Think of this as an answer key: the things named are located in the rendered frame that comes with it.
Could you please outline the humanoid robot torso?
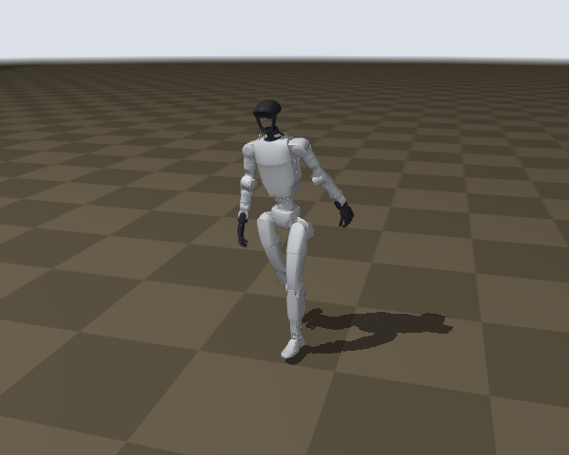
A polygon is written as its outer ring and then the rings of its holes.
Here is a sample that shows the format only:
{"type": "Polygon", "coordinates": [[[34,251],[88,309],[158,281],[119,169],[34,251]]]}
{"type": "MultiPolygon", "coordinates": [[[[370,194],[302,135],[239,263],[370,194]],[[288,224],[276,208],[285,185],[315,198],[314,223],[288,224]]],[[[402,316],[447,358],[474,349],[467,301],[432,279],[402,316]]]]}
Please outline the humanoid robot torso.
{"type": "Polygon", "coordinates": [[[288,146],[295,137],[284,133],[284,136],[275,135],[280,138],[274,141],[265,141],[267,135],[260,135],[253,144],[253,152],[268,195],[277,196],[277,205],[271,209],[272,222],[279,228],[290,229],[295,216],[301,216],[300,206],[289,196],[299,189],[302,178],[300,158],[288,146]]]}

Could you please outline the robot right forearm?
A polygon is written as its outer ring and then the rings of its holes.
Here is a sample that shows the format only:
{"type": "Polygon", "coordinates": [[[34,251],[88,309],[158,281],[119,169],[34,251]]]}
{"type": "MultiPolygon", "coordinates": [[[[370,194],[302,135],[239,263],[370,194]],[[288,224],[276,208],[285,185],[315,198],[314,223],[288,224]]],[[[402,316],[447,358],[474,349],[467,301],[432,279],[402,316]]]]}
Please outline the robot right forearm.
{"type": "Polygon", "coordinates": [[[248,190],[241,187],[240,211],[238,212],[238,217],[240,216],[241,212],[244,212],[247,215],[246,220],[249,218],[249,210],[251,208],[252,196],[253,196],[253,190],[248,190]]]}

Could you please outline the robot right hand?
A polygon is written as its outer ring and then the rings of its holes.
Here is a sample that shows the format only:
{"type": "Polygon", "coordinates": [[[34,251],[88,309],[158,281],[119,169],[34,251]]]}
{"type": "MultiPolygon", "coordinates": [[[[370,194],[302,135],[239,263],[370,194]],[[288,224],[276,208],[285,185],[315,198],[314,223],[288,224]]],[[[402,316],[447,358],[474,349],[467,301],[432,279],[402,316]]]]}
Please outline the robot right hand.
{"type": "Polygon", "coordinates": [[[245,223],[248,221],[248,219],[246,220],[246,218],[247,218],[247,215],[244,212],[241,212],[239,218],[237,219],[237,221],[239,222],[238,229],[237,229],[238,242],[243,247],[247,247],[247,245],[248,245],[248,244],[246,244],[246,243],[248,243],[248,241],[246,241],[244,238],[245,223]]]}

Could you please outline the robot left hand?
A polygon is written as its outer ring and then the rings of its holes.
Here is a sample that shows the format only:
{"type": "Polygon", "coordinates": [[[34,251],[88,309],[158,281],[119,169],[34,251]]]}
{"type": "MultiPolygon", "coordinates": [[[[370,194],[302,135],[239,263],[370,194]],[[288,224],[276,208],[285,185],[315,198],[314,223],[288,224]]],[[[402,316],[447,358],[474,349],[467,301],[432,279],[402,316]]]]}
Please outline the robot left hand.
{"type": "Polygon", "coordinates": [[[347,206],[348,205],[347,201],[345,202],[345,204],[343,206],[341,206],[338,201],[335,201],[334,203],[335,203],[337,209],[340,210],[341,218],[340,218],[339,226],[342,225],[343,220],[344,220],[344,226],[342,226],[342,227],[346,228],[350,224],[350,222],[353,220],[352,217],[354,217],[354,213],[352,212],[352,209],[349,206],[347,206]]]}

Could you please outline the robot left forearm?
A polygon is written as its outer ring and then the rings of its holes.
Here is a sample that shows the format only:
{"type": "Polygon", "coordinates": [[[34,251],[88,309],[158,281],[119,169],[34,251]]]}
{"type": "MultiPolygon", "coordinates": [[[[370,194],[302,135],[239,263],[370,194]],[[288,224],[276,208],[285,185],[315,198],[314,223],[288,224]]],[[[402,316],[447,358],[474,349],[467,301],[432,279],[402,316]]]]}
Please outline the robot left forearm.
{"type": "Polygon", "coordinates": [[[329,194],[329,197],[334,202],[338,201],[340,205],[343,206],[346,202],[346,198],[342,195],[341,190],[334,183],[333,178],[325,170],[321,171],[321,175],[322,178],[326,181],[326,183],[321,184],[321,187],[326,190],[326,192],[329,194]]]}

